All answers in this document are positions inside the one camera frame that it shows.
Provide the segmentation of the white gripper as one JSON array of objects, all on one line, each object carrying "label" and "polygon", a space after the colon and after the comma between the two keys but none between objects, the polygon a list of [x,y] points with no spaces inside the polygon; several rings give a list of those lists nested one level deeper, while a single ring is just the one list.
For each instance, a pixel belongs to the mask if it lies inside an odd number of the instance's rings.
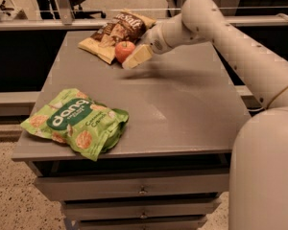
[{"label": "white gripper", "polygon": [[160,25],[155,25],[149,29],[142,37],[143,44],[138,45],[133,52],[124,60],[124,69],[133,69],[139,64],[149,60],[153,54],[164,54],[170,51],[166,43]]}]

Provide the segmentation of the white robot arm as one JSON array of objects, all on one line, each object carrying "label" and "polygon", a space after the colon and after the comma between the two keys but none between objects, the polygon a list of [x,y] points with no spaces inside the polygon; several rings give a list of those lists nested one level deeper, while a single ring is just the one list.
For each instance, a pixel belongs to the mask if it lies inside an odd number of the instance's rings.
[{"label": "white robot arm", "polygon": [[242,80],[238,93],[258,114],[238,132],[229,171],[228,230],[288,230],[288,61],[239,31],[212,0],[186,0],[180,14],[142,38],[145,56],[209,41]]}]

